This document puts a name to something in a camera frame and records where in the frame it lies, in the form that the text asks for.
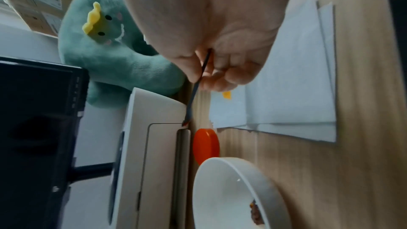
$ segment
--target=hand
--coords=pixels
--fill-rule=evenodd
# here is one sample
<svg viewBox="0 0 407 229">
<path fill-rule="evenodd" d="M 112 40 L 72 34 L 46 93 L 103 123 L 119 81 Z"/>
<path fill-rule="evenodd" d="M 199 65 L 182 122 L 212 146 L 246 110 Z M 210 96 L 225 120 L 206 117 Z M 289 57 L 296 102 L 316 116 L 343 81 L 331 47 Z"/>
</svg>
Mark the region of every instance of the hand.
<svg viewBox="0 0 407 229">
<path fill-rule="evenodd" d="M 201 88 L 247 84 L 267 60 L 288 0 L 125 0 L 149 43 Z"/>
</svg>

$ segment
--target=table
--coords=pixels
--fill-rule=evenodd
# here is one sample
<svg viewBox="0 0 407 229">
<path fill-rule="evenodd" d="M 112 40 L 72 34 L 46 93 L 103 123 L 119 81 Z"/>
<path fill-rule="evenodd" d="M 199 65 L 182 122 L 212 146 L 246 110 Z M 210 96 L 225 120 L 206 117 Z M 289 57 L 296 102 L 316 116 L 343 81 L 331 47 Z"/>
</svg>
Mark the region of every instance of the table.
<svg viewBox="0 0 407 229">
<path fill-rule="evenodd" d="M 292 8 L 305 0 L 290 0 Z M 246 159 L 279 187 L 293 228 L 407 228 L 407 104 L 388 0 L 335 5 L 337 144 L 218 130 L 221 156 Z M 200 92 L 191 129 L 211 128 Z M 188 229 L 197 164 L 191 156 Z"/>
</svg>

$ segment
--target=orange cap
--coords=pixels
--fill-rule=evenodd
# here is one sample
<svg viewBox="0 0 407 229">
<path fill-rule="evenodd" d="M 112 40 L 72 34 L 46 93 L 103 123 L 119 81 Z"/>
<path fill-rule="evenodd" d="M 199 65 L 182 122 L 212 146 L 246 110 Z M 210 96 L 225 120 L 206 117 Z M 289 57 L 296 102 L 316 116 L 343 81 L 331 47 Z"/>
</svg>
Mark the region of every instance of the orange cap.
<svg viewBox="0 0 407 229">
<path fill-rule="evenodd" d="M 196 162 L 200 165 L 211 157 L 220 156 L 219 140 L 212 129 L 199 129 L 192 146 Z"/>
</svg>

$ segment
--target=yellow felt spike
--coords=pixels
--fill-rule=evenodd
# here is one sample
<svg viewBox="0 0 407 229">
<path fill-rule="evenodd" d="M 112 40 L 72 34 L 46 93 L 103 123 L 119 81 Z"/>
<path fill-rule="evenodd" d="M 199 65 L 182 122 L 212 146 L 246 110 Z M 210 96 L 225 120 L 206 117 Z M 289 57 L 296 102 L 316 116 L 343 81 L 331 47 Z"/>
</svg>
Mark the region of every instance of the yellow felt spike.
<svg viewBox="0 0 407 229">
<path fill-rule="evenodd" d="M 222 95 L 226 99 L 232 99 L 232 93 L 230 91 L 222 92 Z"/>
<path fill-rule="evenodd" d="M 93 9 L 88 13 L 88 20 L 82 26 L 84 33 L 89 34 L 93 29 L 93 25 L 100 20 L 100 4 L 98 2 L 93 3 Z"/>
</svg>

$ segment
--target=tabletop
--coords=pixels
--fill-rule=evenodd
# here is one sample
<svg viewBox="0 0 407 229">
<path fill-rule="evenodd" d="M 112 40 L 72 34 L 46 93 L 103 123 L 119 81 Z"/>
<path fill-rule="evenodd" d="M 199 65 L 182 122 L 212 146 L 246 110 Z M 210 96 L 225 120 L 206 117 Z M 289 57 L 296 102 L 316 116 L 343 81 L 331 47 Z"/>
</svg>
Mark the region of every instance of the tabletop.
<svg viewBox="0 0 407 229">
<path fill-rule="evenodd" d="M 305 0 L 290 0 L 288 9 Z M 407 228 L 407 104 L 388 0 L 335 5 L 335 144 L 218 130 L 221 156 L 246 159 L 280 189 L 293 228 Z M 193 106 L 194 133 L 211 128 L 210 94 Z M 194 228 L 191 156 L 187 228 Z"/>
</svg>

